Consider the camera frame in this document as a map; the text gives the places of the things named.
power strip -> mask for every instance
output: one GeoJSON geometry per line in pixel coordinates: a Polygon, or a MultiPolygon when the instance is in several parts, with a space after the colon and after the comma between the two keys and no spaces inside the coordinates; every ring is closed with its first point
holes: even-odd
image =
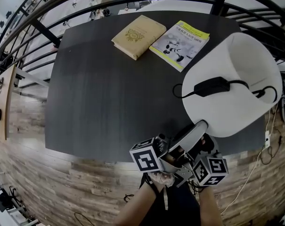
{"type": "Polygon", "coordinates": [[[269,131],[266,130],[265,132],[265,148],[268,148],[270,146],[270,134],[269,131]]]}

beige book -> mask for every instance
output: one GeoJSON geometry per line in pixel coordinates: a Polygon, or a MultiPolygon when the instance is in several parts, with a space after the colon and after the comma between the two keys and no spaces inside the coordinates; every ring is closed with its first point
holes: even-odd
{"type": "Polygon", "coordinates": [[[115,47],[137,60],[165,32],[165,26],[141,15],[117,34],[112,42],[115,47]]]}

wooden floor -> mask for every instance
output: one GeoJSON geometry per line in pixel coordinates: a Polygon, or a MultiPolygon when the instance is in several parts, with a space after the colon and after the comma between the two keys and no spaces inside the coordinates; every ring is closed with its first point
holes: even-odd
{"type": "MultiPolygon", "coordinates": [[[[13,94],[10,113],[11,138],[0,141],[0,182],[13,185],[29,212],[45,225],[80,225],[82,213],[94,225],[112,223],[125,205],[125,194],[138,190],[141,174],[132,163],[100,163],[45,148],[47,90],[34,86],[13,94]]],[[[273,120],[268,125],[270,130],[273,120]]],[[[278,154],[269,165],[258,162],[237,201],[222,215],[225,225],[265,225],[285,211],[285,125],[277,114],[271,143],[278,154]]],[[[255,165],[258,151],[227,156],[229,176],[215,187],[221,212],[234,200],[255,165]]],[[[265,161],[267,151],[263,152],[265,161]]]]}

curved railing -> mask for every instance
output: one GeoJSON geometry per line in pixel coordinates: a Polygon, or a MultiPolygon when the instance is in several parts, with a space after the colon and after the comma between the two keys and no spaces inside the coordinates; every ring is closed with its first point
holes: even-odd
{"type": "MultiPolygon", "coordinates": [[[[29,62],[26,62],[25,64],[22,63],[22,61],[27,56],[29,56],[30,54],[36,52],[37,50],[51,43],[53,43],[56,48],[59,47],[60,40],[62,39],[63,35],[61,34],[59,36],[55,36],[50,31],[50,29],[58,26],[59,24],[62,24],[77,16],[90,13],[97,9],[107,8],[107,7],[118,5],[118,4],[125,4],[129,2],[138,2],[138,1],[145,1],[145,0],[113,0],[109,2],[100,3],[95,6],[91,6],[91,7],[82,9],[80,11],[74,12],[70,15],[67,15],[47,27],[45,27],[40,22],[43,16],[49,11],[51,11],[52,9],[54,9],[55,7],[69,0],[47,0],[46,3],[39,6],[40,2],[42,1],[40,0],[40,2],[34,7],[33,12],[31,12],[30,14],[27,12],[27,10],[23,9],[27,1],[28,0],[25,0],[21,4],[21,6],[14,13],[10,22],[13,21],[13,18],[16,17],[16,15],[19,12],[22,12],[23,13],[22,16],[25,16],[26,18],[20,24],[18,24],[18,26],[9,34],[9,36],[5,40],[3,40],[4,34],[6,33],[7,29],[10,26],[10,23],[8,23],[2,35],[0,36],[0,71],[1,72],[5,71],[7,68],[15,64],[20,69],[24,69],[32,63],[35,63],[43,58],[46,58],[50,55],[55,54],[57,52],[56,49],[53,51],[47,52],[39,57],[36,57],[35,59],[29,62]],[[31,27],[34,27],[34,30],[30,33],[29,37],[26,37],[31,27]],[[20,38],[20,34],[22,31],[25,31],[25,35],[22,37],[20,45],[18,45],[17,47],[14,47],[16,40],[18,37],[20,38]],[[48,41],[30,51],[27,51],[29,44],[41,34],[47,37],[48,41]],[[5,58],[2,58],[2,53],[5,51],[6,47],[11,43],[12,43],[12,46],[11,46],[9,53],[6,54],[5,58]],[[24,47],[24,51],[20,55],[19,50],[22,47],[24,47]]],[[[249,10],[233,5],[233,4],[226,3],[225,0],[184,0],[184,1],[194,1],[194,2],[212,4],[212,9],[210,11],[210,14],[213,14],[213,15],[225,16],[229,18],[236,16],[233,19],[238,21],[238,24],[242,29],[245,29],[243,32],[251,33],[251,35],[255,37],[257,37],[258,35],[260,38],[262,37],[269,38],[269,40],[271,40],[272,43],[267,43],[266,41],[261,41],[261,42],[270,50],[270,52],[272,53],[272,55],[275,57],[277,61],[280,59],[282,61],[285,61],[285,29],[282,26],[279,26],[276,23],[272,22],[272,20],[280,19],[282,24],[285,24],[285,9],[282,9],[281,7],[279,7],[277,4],[275,4],[271,0],[256,0],[262,5],[266,6],[267,8],[249,9],[249,10]],[[245,24],[245,23],[254,22],[254,21],[264,21],[268,23],[273,29],[273,32],[265,31],[264,29],[255,28],[255,27],[245,24]]],[[[26,70],[26,72],[30,72],[37,68],[41,68],[43,66],[49,65],[53,63],[54,61],[55,60],[50,60],[45,63],[39,64],[33,68],[26,70]]]]}

white lampshade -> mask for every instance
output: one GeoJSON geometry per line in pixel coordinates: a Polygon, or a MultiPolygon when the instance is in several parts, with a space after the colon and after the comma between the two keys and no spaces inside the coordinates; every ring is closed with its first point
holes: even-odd
{"type": "Polygon", "coordinates": [[[255,38],[244,33],[233,33],[195,64],[186,74],[182,96],[194,91],[194,86],[214,77],[228,81],[243,80],[231,84],[229,92],[207,97],[192,95],[183,99],[190,119],[197,123],[207,121],[206,133],[215,137],[229,137],[261,117],[282,95],[282,79],[277,64],[270,52],[255,38]],[[257,98],[253,91],[266,89],[266,94],[257,98]]]}

